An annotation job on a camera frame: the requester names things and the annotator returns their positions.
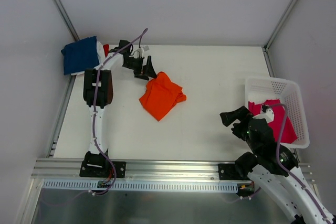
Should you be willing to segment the orange t shirt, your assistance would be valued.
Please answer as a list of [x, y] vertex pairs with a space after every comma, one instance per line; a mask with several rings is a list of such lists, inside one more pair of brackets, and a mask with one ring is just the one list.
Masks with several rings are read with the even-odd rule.
[[146, 91], [139, 98], [143, 108], [158, 122], [178, 103], [187, 100], [183, 88], [171, 81], [165, 72], [159, 72], [155, 79], [146, 84]]

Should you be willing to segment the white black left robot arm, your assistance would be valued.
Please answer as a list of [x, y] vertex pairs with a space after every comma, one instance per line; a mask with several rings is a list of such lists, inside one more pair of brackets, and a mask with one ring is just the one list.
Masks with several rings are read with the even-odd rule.
[[112, 72], [117, 67], [133, 71], [134, 77], [142, 80], [157, 77], [152, 65], [151, 56], [144, 56], [148, 46], [139, 45], [127, 40], [119, 41], [119, 45], [108, 51], [103, 62], [85, 70], [83, 83], [83, 99], [90, 113], [90, 144], [83, 161], [83, 168], [91, 170], [99, 177], [108, 174], [108, 143], [106, 137], [106, 110], [113, 100]]

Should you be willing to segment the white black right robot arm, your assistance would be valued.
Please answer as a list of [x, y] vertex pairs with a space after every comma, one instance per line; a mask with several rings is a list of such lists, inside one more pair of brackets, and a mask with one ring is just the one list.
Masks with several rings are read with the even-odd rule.
[[298, 160], [275, 138], [269, 122], [273, 107], [264, 105], [259, 115], [245, 106], [222, 112], [222, 124], [250, 150], [234, 162], [234, 174], [250, 179], [278, 205], [291, 223], [335, 223], [335, 215], [321, 203], [305, 179]]

